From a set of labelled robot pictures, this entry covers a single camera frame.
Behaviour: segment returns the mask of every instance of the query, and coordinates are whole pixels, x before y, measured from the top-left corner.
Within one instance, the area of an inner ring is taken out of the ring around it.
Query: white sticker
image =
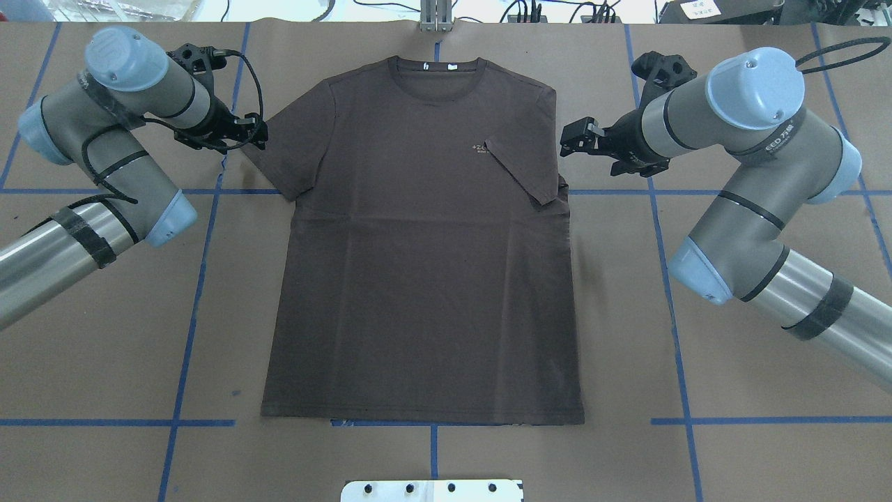
[[[703,19],[722,15],[722,11],[713,0],[696,0],[681,4],[681,9],[688,19]]]

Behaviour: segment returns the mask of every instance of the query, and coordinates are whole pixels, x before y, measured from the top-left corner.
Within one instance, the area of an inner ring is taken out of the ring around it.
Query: light blue joint cap
[[[681,247],[670,260],[669,273],[713,304],[721,305],[734,297],[722,276],[709,263],[709,258],[706,258],[690,237],[684,238]]]
[[[100,84],[122,92],[146,90],[164,78],[168,56],[129,26],[100,29],[84,49],[87,69]]]
[[[851,187],[852,183],[855,183],[855,180],[858,179],[858,175],[861,174],[861,152],[855,148],[855,145],[849,143],[848,139],[843,137],[838,129],[833,129],[839,134],[839,139],[842,140],[842,160],[839,161],[839,169],[833,175],[833,179],[830,180],[827,188],[821,190],[820,194],[806,200],[807,204],[823,204],[833,200],[837,195]]]
[[[28,143],[32,150],[41,154],[46,160],[59,165],[68,165],[72,161],[62,153],[50,138],[50,131],[46,130],[44,115],[40,106],[44,103],[44,97],[19,115],[19,136]]]
[[[743,130],[777,127],[805,99],[796,61],[775,47],[760,47],[718,63],[706,76],[706,101],[716,115]]]
[[[161,213],[161,218],[152,227],[152,231],[145,236],[145,240],[152,247],[161,247],[165,242],[191,227],[197,218],[198,213],[183,195],[183,190],[177,190],[177,194],[170,199],[167,209]]]

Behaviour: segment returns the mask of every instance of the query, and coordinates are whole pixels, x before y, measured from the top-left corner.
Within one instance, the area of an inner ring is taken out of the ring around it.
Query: folded sleeve
[[[288,200],[313,188],[335,129],[335,98],[323,80],[267,121],[266,150],[244,154]]]
[[[557,93],[553,88],[543,88],[535,103],[486,140],[490,153],[541,205],[558,196],[556,109]]]

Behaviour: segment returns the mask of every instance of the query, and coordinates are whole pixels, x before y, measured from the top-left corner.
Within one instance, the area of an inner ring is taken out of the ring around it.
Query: white bracket
[[[520,480],[351,481],[341,502],[524,502]]]
[[[422,31],[452,31],[452,0],[421,0]]]

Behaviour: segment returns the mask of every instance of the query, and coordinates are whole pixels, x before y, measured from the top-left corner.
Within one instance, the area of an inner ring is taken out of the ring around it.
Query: black t-shirt
[[[264,415],[582,423],[555,91],[392,57],[244,152],[295,201]]]

